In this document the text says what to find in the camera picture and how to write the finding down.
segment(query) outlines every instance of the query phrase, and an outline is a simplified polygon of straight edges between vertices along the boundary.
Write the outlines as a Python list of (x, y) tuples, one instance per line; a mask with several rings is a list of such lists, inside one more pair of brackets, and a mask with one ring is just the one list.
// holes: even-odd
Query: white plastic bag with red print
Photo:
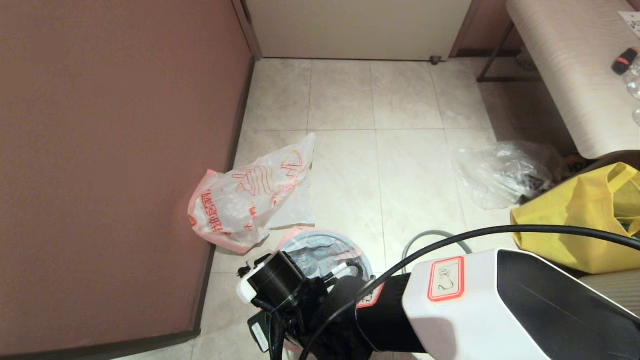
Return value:
[(193, 230), (205, 240), (244, 254), (269, 229), (313, 224), (308, 172), (316, 136), (226, 174), (209, 170), (189, 202)]

